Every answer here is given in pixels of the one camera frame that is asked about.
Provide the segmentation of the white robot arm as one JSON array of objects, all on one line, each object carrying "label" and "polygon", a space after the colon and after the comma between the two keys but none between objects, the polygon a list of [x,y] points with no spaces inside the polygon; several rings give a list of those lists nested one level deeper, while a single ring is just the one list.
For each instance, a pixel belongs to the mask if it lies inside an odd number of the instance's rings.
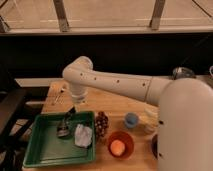
[{"label": "white robot arm", "polygon": [[94,87],[158,108],[158,171],[213,171],[213,87],[195,78],[171,80],[95,71],[80,56],[62,71],[80,102]]}]

